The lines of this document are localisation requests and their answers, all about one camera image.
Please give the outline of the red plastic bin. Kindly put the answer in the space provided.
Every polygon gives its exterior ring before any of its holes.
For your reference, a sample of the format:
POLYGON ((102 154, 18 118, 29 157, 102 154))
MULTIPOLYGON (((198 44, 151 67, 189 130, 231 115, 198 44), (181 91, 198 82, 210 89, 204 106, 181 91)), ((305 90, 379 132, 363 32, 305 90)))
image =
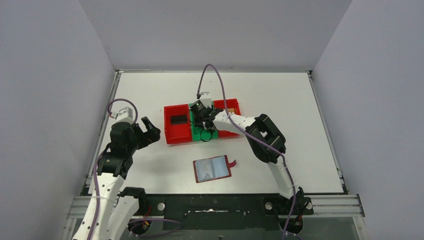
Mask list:
POLYGON ((193 140, 188 104, 164 107, 164 132, 168 145, 189 143, 193 140))
MULTIPOLYGON (((241 115, 239 102, 236 98, 227 99, 225 102, 226 102, 227 109, 230 113, 241 115)), ((225 104, 224 104, 223 99, 214 100, 212 103, 213 103, 213 106, 215 108, 218 108, 218 109, 224 109, 225 108, 225 104)), ((235 138, 235 137, 238 137, 238 136, 239 135, 237 133, 233 133, 233 132, 230 132, 230 131, 225 131, 225 130, 219 130, 218 131, 218 138, 219 139, 235 138)))

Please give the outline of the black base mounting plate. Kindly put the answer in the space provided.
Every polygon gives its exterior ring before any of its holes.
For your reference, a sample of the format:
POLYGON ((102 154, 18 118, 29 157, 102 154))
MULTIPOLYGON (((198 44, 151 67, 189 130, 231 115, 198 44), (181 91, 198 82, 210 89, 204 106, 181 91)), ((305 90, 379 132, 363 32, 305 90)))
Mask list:
POLYGON ((279 230, 314 214, 312 200, 288 200, 277 193, 257 194, 147 194, 135 216, 163 217, 163 230, 182 224, 183 230, 279 230))

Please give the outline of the aluminium table edge rail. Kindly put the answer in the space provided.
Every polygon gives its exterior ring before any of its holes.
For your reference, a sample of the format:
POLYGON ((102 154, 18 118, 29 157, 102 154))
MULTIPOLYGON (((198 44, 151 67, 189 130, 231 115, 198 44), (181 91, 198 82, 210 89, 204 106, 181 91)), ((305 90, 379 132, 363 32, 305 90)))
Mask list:
POLYGON ((102 115, 101 115, 101 119, 100 119, 100 128, 99 128, 99 131, 97 132, 97 135, 96 135, 97 138, 96 138, 96 142, 95 142, 95 146, 94 146, 93 157, 92 157, 91 162, 90 162, 90 166, 89 166, 89 169, 88 169, 86 180, 84 182, 84 187, 88 187, 91 184, 94 164, 95 164, 95 161, 96 161, 98 154, 100 152, 101 143, 102 143, 102 140, 104 138, 106 126, 107 126, 107 123, 108 123, 108 118, 109 118, 108 117, 108 104, 116 96, 116 92, 117 92, 117 88, 118 88, 118 85, 119 85, 121 75, 122 75, 122 71, 120 69, 116 69, 115 74, 114 74, 114 79, 112 81, 112 86, 111 86, 110 92, 108 94, 107 99, 102 104, 102 109, 101 109, 102 115))

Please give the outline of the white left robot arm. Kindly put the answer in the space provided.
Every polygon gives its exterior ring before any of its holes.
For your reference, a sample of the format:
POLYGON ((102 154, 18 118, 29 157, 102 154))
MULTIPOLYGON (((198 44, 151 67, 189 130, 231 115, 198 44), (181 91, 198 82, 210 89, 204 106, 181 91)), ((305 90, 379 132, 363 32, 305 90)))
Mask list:
POLYGON ((117 121, 112 125, 110 142, 94 168, 94 192, 74 240, 118 240, 132 216, 149 209, 144 188, 122 187, 134 153, 160 140, 160 129, 147 117, 141 121, 145 131, 138 123, 117 121))

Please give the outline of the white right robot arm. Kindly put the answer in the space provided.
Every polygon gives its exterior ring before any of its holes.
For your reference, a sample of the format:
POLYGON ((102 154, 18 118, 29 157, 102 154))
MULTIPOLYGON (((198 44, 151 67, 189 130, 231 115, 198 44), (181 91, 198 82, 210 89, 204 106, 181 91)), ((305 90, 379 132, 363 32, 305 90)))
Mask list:
POLYGON ((242 116, 227 108, 216 108, 204 102, 198 99, 188 107, 195 125, 211 133, 226 131, 245 136, 254 156, 270 169, 278 194, 282 197, 282 209, 298 216, 311 215, 312 201, 295 183, 288 168, 286 138, 269 116, 242 116))

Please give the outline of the black card in bin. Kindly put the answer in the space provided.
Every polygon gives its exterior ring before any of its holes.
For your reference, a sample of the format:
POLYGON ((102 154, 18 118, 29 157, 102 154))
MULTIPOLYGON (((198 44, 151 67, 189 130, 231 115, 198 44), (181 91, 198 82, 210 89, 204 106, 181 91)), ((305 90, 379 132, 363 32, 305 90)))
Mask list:
POLYGON ((187 122, 188 122, 188 118, 186 115, 174 115, 170 117, 171 125, 186 124, 187 122))

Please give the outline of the green plastic bin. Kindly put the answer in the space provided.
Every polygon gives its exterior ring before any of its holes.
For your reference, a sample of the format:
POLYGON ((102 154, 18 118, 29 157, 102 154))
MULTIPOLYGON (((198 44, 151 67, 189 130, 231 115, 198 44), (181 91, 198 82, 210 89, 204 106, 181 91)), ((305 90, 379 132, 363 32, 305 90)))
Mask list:
POLYGON ((218 132, 214 131, 214 132, 209 132, 207 130, 204 129, 203 124, 201 123, 201 121, 196 118, 191 110, 191 106, 194 105, 195 103, 190 103, 188 105, 188 109, 189 109, 189 122, 190 122, 190 127, 191 127, 191 136, 192 136, 192 141, 193 142, 198 142, 198 141, 202 141, 202 142, 209 142, 211 140, 215 140, 218 139, 218 132))

